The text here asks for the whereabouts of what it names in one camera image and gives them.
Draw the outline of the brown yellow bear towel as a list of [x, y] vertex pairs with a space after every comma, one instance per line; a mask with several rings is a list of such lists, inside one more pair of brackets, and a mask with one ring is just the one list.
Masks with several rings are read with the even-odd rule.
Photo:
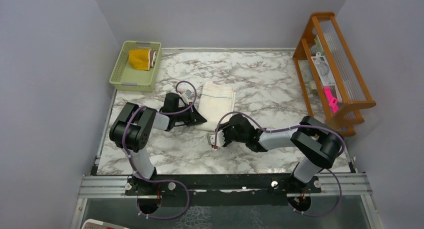
[[154, 49], [131, 49], [128, 52], [128, 63], [132, 69], [149, 71], [155, 66], [158, 51]]

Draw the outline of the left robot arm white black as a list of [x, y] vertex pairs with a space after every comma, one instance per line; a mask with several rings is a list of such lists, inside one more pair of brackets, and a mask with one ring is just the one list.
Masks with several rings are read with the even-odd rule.
[[133, 168], [132, 176], [144, 194], [157, 189], [157, 170], [145, 149], [153, 129], [169, 132], [174, 127], [196, 126], [207, 122], [194, 105], [179, 93], [167, 93], [160, 110], [128, 102], [118, 114], [109, 139], [123, 149]]

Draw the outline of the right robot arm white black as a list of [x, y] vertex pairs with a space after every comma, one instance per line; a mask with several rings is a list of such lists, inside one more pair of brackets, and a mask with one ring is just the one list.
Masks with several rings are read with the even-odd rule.
[[288, 179], [289, 188], [296, 193], [306, 189], [317, 173], [331, 169], [346, 148], [338, 132], [312, 116], [304, 116], [299, 124], [280, 129], [266, 129], [238, 111], [229, 112], [227, 116], [228, 122], [220, 119], [215, 131], [208, 135], [208, 144], [218, 149], [236, 142], [255, 153], [296, 147], [305, 157]]

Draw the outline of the cream white towel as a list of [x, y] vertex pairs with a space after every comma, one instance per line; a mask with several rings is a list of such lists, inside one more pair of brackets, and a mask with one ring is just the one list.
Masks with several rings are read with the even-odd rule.
[[213, 132], [220, 119], [234, 110], [236, 92], [232, 87], [217, 85], [210, 81], [203, 85], [199, 98], [198, 112], [206, 119], [205, 123], [195, 125], [200, 131]]

